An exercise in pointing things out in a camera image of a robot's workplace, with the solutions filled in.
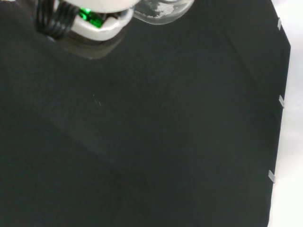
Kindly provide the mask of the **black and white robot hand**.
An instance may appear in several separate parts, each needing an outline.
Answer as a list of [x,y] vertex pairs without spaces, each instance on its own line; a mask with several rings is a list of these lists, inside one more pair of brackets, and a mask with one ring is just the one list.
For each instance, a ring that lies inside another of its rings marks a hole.
[[35,0],[36,30],[56,41],[70,35],[100,44],[131,21],[137,0]]

